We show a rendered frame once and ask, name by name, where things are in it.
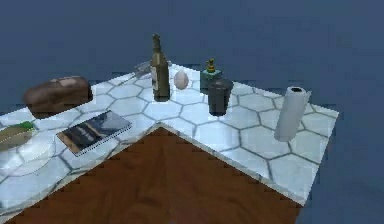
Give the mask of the black cup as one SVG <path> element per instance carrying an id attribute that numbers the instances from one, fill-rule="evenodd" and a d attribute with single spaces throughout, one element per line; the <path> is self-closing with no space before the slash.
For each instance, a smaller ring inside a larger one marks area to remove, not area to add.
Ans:
<path id="1" fill-rule="evenodd" d="M 219 78 L 212 80 L 208 86 L 208 105 L 209 113 L 212 116 L 224 116 L 226 114 L 233 82 Z"/>

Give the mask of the dark spiral notebook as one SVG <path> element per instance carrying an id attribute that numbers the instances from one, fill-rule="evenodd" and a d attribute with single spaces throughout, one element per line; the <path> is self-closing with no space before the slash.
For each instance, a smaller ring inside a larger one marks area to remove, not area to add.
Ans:
<path id="1" fill-rule="evenodd" d="M 80 156 L 129 130 L 131 126 L 130 121 L 106 111 L 57 133 L 57 137 L 75 156 Z"/>

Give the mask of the white hexagon tiled worktop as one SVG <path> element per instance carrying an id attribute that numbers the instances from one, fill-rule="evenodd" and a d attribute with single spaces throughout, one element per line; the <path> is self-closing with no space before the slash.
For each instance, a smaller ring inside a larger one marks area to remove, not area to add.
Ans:
<path id="1" fill-rule="evenodd" d="M 149 75 L 137 79 L 125 74 L 94 85 L 91 102 L 53 117 L 36 120 L 26 108 L 0 116 L 0 130 L 31 121 L 34 134 L 53 132 L 56 142 L 53 157 L 37 171 L 25 176 L 0 175 L 0 224 L 159 127 L 304 204 L 337 112 L 307 105 L 295 138 L 278 142 L 274 130 L 283 104 L 281 95 L 236 83 L 226 114 L 214 117 L 207 96 L 200 92 L 199 72 L 190 69 L 187 75 L 188 87 L 172 89 L 170 100 L 164 103 L 154 101 Z M 58 139 L 58 132 L 106 111 L 129 120 L 131 128 L 81 156 Z"/>

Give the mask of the pale egg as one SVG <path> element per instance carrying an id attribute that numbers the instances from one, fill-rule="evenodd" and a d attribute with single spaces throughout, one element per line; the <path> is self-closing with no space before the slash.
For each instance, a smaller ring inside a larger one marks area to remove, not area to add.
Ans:
<path id="1" fill-rule="evenodd" d="M 189 77 L 183 70 L 178 71 L 174 75 L 174 85 L 179 90 L 184 90 L 188 87 Z"/>

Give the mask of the teal soap dispenser bottle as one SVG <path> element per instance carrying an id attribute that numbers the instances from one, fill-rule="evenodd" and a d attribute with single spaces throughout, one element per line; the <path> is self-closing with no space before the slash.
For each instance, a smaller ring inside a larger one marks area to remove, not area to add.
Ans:
<path id="1" fill-rule="evenodd" d="M 200 92 L 208 93 L 209 83 L 217 78 L 220 78 L 222 71 L 215 68 L 214 59 L 211 58 L 206 62 L 206 68 L 200 72 Z"/>

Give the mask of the brown bread loaf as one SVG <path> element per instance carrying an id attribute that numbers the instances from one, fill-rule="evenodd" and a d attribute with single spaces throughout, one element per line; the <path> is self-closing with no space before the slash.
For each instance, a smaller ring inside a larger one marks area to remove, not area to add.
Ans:
<path id="1" fill-rule="evenodd" d="M 29 88 L 23 101 L 36 119 L 45 119 L 93 100 L 89 82 L 81 76 L 52 79 Z"/>

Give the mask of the dark green wine bottle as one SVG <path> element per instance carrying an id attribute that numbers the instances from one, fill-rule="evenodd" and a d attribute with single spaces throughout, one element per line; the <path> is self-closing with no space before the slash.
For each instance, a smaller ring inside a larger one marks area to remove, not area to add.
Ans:
<path id="1" fill-rule="evenodd" d="M 169 66 L 168 61 L 161 49 L 160 36 L 154 34 L 153 53 L 150 61 L 152 76 L 152 89 L 154 100 L 166 102 L 170 99 Z"/>

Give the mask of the white paper towel roll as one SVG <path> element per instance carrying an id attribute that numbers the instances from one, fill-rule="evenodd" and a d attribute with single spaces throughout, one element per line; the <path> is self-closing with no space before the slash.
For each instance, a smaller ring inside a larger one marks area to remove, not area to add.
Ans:
<path id="1" fill-rule="evenodd" d="M 301 87 L 287 88 L 274 133 L 277 141 L 289 142 L 296 136 L 311 94 Z"/>

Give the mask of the green and tan food item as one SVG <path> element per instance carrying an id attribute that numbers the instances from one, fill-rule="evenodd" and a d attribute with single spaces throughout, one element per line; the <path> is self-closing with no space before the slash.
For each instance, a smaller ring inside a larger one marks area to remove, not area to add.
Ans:
<path id="1" fill-rule="evenodd" d="M 31 139 L 33 131 L 34 126 L 29 121 L 11 125 L 1 130 L 0 151 L 7 151 L 25 144 Z"/>

